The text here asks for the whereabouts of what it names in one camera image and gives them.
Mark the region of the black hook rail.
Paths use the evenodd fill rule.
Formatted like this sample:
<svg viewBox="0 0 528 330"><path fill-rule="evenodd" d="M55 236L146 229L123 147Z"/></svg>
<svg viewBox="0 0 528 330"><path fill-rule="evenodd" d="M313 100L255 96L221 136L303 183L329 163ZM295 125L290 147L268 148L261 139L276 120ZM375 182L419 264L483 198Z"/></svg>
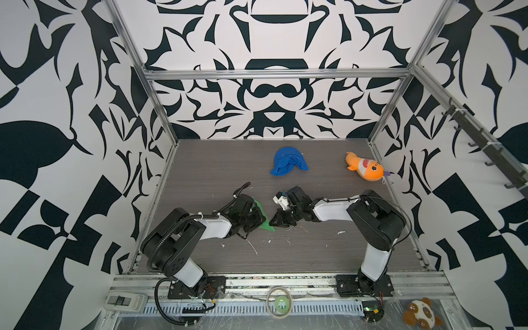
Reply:
<svg viewBox="0 0 528 330"><path fill-rule="evenodd" d="M454 104L442 113L456 123L456 131L464 131L472 142L469 147L478 148L488 157L486 166L495 166L509 180L507 189L516 189L527 199L527 169L499 142L467 109L457 108Z"/></svg>

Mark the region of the blue crumpled cloth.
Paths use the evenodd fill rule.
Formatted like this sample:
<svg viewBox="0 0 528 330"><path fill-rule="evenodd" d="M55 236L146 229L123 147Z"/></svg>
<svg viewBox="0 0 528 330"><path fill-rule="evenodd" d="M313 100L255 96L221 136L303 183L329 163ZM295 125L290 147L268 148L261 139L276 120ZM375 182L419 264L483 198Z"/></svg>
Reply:
<svg viewBox="0 0 528 330"><path fill-rule="evenodd" d="M294 147L283 147L276 152L274 156L274 167L270 173L276 177L280 177L291 173L295 167L302 171L309 170L303 154L298 149Z"/></svg>

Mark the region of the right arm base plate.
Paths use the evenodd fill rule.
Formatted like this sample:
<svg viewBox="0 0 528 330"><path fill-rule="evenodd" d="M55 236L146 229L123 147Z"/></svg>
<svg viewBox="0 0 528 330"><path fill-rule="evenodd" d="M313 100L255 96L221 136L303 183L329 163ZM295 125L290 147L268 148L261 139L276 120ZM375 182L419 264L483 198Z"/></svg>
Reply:
<svg viewBox="0 0 528 330"><path fill-rule="evenodd" d="M379 298L393 296L393 283L389 275L382 275L377 281L363 273L339 274L335 276L336 291L340 297L374 296Z"/></svg>

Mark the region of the orange fish plush toy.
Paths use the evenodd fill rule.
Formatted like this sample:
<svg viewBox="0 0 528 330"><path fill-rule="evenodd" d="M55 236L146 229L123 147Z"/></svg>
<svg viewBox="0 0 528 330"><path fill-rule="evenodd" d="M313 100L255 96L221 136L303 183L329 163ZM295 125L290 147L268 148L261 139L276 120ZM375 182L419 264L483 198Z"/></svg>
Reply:
<svg viewBox="0 0 528 330"><path fill-rule="evenodd" d="M374 159L361 158L352 152L346 154L345 162L348 170L356 172L362 179L369 182L391 176L391 173L386 171L381 163Z"/></svg>

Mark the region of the aluminium front rail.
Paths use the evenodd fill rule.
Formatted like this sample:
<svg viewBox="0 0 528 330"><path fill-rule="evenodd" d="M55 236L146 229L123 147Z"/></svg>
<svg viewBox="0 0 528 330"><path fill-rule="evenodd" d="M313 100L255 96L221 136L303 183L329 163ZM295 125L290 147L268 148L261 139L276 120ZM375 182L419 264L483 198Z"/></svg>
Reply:
<svg viewBox="0 0 528 330"><path fill-rule="evenodd" d="M217 294L242 295L261 298L275 287L285 288L293 296L338 297L341 292L358 289L354 273L278 273L278 274L223 274L223 281L211 285ZM155 284L161 279L156 274L119 275L111 283L111 291L136 292L153 295ZM443 272L389 272L378 283L373 293L384 298L455 298Z"/></svg>

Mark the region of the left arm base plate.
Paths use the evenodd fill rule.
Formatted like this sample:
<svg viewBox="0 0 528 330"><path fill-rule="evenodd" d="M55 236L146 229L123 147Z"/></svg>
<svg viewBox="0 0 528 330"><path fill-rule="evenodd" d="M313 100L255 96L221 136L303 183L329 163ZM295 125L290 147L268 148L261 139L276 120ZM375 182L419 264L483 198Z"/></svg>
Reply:
<svg viewBox="0 0 528 330"><path fill-rule="evenodd" d="M226 280L225 276L203 276L193 287L188 287L181 281L172 281L169 287L168 299L215 299L225 293Z"/></svg>

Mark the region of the green square paper sheet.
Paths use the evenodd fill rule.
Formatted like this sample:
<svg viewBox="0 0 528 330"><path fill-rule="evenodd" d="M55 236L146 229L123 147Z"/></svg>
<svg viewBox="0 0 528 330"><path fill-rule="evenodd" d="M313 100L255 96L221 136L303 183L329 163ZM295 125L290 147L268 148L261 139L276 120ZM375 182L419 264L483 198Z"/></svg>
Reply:
<svg viewBox="0 0 528 330"><path fill-rule="evenodd" d="M266 215L262 204L259 201L257 201L256 199L254 199L254 202L256 203L260 213L262 214L262 217L264 218L264 222L260 225L259 228L261 228L263 230L268 230L268 231L271 231L271 232L275 232L276 231L275 227L270 225L269 217Z"/></svg>

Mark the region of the brown white plush toy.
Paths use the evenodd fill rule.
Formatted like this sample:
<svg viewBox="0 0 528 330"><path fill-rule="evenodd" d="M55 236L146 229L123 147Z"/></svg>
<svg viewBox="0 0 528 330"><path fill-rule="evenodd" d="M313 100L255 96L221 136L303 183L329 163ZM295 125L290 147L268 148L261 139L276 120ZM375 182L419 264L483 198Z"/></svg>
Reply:
<svg viewBox="0 0 528 330"><path fill-rule="evenodd" d="M417 325L421 329L433 329L443 324L443 320L433 311L433 302L426 297L411 301L402 319L407 325Z"/></svg>

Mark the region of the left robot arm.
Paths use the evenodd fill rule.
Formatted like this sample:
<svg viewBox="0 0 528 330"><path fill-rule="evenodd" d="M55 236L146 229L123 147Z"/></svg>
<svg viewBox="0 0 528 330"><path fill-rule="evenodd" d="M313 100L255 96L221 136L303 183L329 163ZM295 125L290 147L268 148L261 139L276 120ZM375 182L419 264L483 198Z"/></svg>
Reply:
<svg viewBox="0 0 528 330"><path fill-rule="evenodd" d="M176 208L147 235L140 252L147 258L149 271L178 280L199 294L204 290L208 275L191 258L198 243L232 236L246 239L266 220L254 198L245 194L211 214L191 214Z"/></svg>

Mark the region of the small black electronics box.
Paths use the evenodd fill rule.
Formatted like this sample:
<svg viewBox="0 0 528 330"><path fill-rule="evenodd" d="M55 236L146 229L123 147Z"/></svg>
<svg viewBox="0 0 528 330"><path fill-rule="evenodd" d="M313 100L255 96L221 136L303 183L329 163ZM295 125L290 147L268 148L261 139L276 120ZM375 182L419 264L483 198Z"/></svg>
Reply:
<svg viewBox="0 0 528 330"><path fill-rule="evenodd" d="M377 324L384 317L384 304L381 301L362 301L362 310L367 323Z"/></svg>

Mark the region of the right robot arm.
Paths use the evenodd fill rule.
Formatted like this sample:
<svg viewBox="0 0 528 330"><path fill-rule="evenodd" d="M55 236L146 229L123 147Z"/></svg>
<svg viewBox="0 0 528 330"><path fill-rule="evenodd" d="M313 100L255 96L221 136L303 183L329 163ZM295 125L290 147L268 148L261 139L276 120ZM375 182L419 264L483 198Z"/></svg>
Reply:
<svg viewBox="0 0 528 330"><path fill-rule="evenodd" d="M406 219L397 206L373 190L352 197L311 199L301 187L295 186L287 192L278 192L273 202L278 206L269 223L273 227L287 228L301 220L354 223L367 242L359 275L370 283L386 274L393 248L406 227Z"/></svg>

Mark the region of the white tape roll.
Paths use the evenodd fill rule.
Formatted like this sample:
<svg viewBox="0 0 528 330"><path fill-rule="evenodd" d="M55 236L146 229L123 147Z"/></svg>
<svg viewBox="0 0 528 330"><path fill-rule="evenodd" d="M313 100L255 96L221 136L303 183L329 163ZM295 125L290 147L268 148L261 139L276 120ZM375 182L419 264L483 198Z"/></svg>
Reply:
<svg viewBox="0 0 528 330"><path fill-rule="evenodd" d="M265 298L265 306L267 312L273 318L287 318L293 310L292 295L285 287L273 287Z"/></svg>

